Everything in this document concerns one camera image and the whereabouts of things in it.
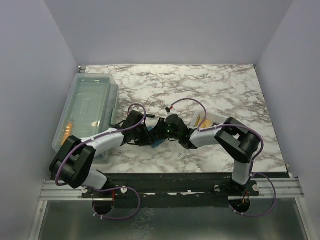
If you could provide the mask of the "teal leather card holder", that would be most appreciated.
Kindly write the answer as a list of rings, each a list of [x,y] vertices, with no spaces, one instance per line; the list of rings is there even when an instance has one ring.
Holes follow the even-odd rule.
[[[159,145],[161,145],[165,139],[160,139],[158,137],[156,137],[153,133],[152,133],[152,130],[153,130],[153,126],[148,126],[147,129],[148,129],[148,133],[149,133],[149,136],[152,140],[152,143],[150,144],[152,148],[157,148]]]

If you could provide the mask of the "credit cards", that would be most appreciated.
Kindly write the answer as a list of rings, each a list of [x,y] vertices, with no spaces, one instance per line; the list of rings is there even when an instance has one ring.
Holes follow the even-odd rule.
[[[204,122],[201,124],[201,122],[203,121],[204,119],[203,118],[197,118],[196,121],[195,121],[195,124],[194,126],[197,128],[198,126],[200,126],[200,128],[202,129],[206,129],[206,128],[211,128],[211,127],[214,127],[214,126],[217,126],[219,125],[217,122],[213,121],[213,120],[210,120],[210,119],[206,119],[204,120]]]

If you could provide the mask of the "clear acrylic card box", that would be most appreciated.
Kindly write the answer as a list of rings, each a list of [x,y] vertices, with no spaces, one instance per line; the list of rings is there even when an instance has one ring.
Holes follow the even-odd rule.
[[[207,129],[223,124],[227,120],[227,118],[227,116],[214,113],[213,111],[207,111],[205,117],[204,110],[198,110],[194,113],[189,127],[191,129],[196,129],[200,125],[200,123],[205,119],[204,122],[200,125],[200,128]]]

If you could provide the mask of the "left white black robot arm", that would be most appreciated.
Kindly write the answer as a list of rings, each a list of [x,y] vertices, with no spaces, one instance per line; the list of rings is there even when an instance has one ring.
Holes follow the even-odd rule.
[[[111,191],[108,177],[99,170],[92,169],[94,158],[127,143],[138,140],[140,136],[148,137],[145,125],[147,115],[132,110],[119,125],[85,138],[69,136],[56,154],[49,170],[55,176],[56,185],[68,185],[93,188],[101,198]]]

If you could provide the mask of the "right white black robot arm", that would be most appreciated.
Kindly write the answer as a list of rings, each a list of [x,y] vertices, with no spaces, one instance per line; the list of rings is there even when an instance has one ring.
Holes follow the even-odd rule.
[[[209,128],[189,128],[177,114],[171,114],[160,118],[149,134],[154,141],[178,141],[187,150],[220,145],[234,160],[230,191],[236,196],[247,192],[253,162],[264,148],[261,135],[232,117]]]

